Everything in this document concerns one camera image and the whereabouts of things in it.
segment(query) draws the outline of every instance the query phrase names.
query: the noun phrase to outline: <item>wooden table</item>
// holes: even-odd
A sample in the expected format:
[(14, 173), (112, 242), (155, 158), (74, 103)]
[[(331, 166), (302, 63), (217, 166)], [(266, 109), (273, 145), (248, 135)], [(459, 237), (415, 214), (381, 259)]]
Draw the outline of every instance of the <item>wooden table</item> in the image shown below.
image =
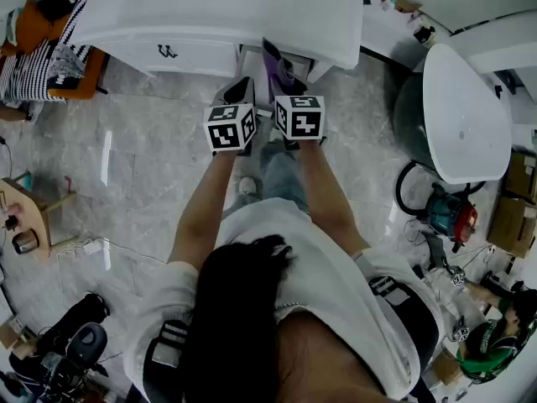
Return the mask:
[(14, 230), (6, 232), (6, 239), (11, 241), (15, 235), (33, 229), (37, 234), (39, 246), (32, 251), (32, 254), (34, 254), (34, 257), (38, 260), (45, 260), (49, 258), (52, 249), (74, 242), (78, 239), (70, 238), (60, 243), (51, 244), (48, 219), (48, 213), (50, 211), (56, 209), (63, 202), (73, 198), (76, 193), (72, 192), (56, 203), (47, 205), (45, 201), (17, 183), (17, 181), (20, 181), (27, 175), (29, 175), (28, 172), (23, 173), (15, 179), (3, 178), (0, 180), (0, 202), (2, 203), (2, 207), (9, 207), (18, 203), (21, 208), (21, 212), (17, 215), (18, 226)]

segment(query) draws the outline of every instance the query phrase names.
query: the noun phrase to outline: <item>stool leg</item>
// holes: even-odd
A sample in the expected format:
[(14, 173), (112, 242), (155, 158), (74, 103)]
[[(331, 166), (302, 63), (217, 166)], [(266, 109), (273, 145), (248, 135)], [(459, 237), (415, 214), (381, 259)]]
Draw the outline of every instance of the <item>stool leg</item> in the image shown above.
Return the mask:
[(67, 202), (68, 200), (70, 200), (70, 199), (73, 198), (74, 196), (76, 196), (76, 193), (75, 193), (75, 192), (72, 192), (71, 194), (65, 196), (64, 198), (59, 199), (56, 203), (51, 204), (50, 206), (46, 207), (45, 210), (44, 210), (43, 212), (45, 212), (45, 213), (49, 213), (50, 211), (53, 211), (53, 210), (56, 209), (57, 207), (61, 206), (62, 203)]
[(26, 176), (30, 176), (30, 172), (27, 171), (27, 170), (22, 175), (19, 175), (15, 179), (13, 179), (13, 182), (20, 181), (21, 179), (23, 179)]
[(78, 241), (78, 236), (75, 236), (74, 238), (68, 238), (67, 240), (64, 240), (63, 242), (58, 242), (58, 243), (55, 243), (55, 244), (51, 245), (50, 250), (56, 249), (56, 248), (61, 248), (62, 246), (66, 246), (69, 243), (73, 243), (73, 242), (76, 242), (76, 241)]

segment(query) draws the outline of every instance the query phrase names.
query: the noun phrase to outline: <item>white t-shirt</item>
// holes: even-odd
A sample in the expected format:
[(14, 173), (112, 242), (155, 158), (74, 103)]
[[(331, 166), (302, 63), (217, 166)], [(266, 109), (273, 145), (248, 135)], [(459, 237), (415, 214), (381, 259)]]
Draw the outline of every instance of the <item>white t-shirt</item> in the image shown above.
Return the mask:
[[(376, 375), (386, 395), (404, 398), (420, 378), (415, 345), (387, 303), (379, 304), (357, 264), (366, 263), (368, 278), (392, 276), (405, 283), (429, 307), (444, 335), (435, 296), (414, 274), (405, 257), (382, 248), (363, 251), (354, 261), (291, 201), (268, 199), (243, 207), (221, 225), (216, 246), (232, 240), (249, 243), (280, 234), (292, 247), (293, 260), (279, 288), (276, 320), (293, 310), (307, 310), (339, 336)], [(188, 323), (196, 298), (197, 271), (183, 262), (167, 264), (131, 326), (124, 354), (125, 371), (143, 392), (143, 361), (148, 345), (164, 321)]]

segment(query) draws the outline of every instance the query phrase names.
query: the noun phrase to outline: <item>person in black clothing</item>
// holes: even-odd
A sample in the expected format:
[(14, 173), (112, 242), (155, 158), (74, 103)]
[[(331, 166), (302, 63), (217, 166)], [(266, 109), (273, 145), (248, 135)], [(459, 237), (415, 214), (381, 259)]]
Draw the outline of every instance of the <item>person in black clothing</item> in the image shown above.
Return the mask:
[(65, 355), (65, 347), (76, 332), (88, 322), (101, 323), (110, 315), (110, 311), (102, 297), (89, 293), (75, 304), (67, 313), (43, 336), (36, 344), (36, 350), (25, 359), (9, 354), (9, 363), (17, 375), (17, 379), (34, 395), (44, 393), (44, 379), (48, 374), (42, 365), (48, 353)]

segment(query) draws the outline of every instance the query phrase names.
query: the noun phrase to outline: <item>white table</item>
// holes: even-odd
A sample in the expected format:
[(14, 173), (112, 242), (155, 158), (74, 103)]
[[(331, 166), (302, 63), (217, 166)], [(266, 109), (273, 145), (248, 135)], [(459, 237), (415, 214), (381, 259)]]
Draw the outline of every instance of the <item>white table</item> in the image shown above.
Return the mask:
[(311, 59), (315, 81), (358, 63), (362, 0), (88, 0), (71, 42), (149, 73), (235, 76), (238, 46), (262, 37)]

